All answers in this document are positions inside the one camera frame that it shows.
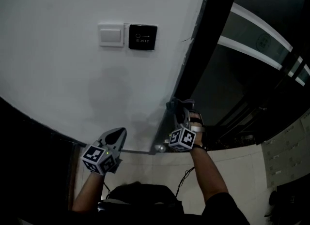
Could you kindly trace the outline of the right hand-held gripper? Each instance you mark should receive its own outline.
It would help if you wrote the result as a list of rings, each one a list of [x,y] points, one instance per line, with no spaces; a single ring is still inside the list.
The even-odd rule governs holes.
[[[190,112],[193,106],[178,106],[173,108],[175,130],[171,132],[168,146],[173,150],[184,152],[192,150],[193,146],[201,145],[206,151],[206,127],[191,126]]]

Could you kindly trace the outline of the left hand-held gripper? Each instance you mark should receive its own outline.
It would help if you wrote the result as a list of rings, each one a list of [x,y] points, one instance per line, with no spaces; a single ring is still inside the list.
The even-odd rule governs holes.
[[[102,176],[108,172],[116,173],[126,137],[127,130],[124,127],[104,132],[98,141],[88,146],[81,157],[82,162],[88,170]]]

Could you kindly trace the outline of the grey fuzzy cloth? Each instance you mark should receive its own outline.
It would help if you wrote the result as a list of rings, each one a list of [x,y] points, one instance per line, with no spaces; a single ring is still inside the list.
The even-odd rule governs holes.
[[[176,97],[173,97],[169,102],[166,103],[166,108],[170,113],[178,113],[186,110],[194,109],[195,101],[192,99],[180,100]]]

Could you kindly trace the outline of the black exit button panel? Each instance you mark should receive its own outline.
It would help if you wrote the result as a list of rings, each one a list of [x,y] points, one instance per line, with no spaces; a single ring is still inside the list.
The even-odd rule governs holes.
[[[128,47],[132,50],[153,51],[157,26],[131,24],[129,26]]]

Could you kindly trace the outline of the white wall light switch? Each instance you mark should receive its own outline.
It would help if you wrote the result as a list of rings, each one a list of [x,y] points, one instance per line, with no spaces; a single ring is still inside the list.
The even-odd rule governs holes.
[[[97,25],[98,43],[100,47],[124,46],[124,23],[106,23]]]

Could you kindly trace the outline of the person's left forearm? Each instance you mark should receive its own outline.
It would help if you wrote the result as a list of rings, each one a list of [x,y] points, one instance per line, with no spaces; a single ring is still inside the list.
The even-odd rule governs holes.
[[[104,176],[91,173],[75,199],[72,211],[88,213],[97,210],[97,203],[101,200]]]

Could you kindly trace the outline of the person's right forearm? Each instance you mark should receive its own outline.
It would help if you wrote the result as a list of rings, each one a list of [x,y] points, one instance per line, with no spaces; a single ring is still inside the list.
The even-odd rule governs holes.
[[[220,193],[228,193],[226,183],[215,163],[201,145],[194,145],[190,155],[204,202]]]

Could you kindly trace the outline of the glass door with frosted band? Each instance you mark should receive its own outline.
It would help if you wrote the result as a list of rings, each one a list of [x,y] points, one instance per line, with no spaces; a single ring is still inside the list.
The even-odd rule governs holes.
[[[310,106],[310,0],[234,0],[192,96],[211,150],[260,144],[289,124]]]

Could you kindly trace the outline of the person's right hand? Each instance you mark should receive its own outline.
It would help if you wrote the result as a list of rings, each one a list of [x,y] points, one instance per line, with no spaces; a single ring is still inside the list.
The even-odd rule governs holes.
[[[190,112],[189,117],[191,126],[203,127],[203,120],[199,113]]]

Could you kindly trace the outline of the person's black clothing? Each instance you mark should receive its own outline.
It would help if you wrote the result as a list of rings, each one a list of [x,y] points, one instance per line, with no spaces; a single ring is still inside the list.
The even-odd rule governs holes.
[[[32,225],[249,225],[229,193],[214,195],[195,215],[184,212],[168,187],[140,182],[116,187],[88,213],[60,210],[43,198],[17,216],[17,225],[21,220]]]

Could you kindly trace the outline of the white locker cabinet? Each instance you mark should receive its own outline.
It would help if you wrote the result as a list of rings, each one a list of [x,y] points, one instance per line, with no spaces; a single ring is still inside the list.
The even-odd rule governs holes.
[[[310,173],[310,109],[273,138],[262,143],[268,188]]]

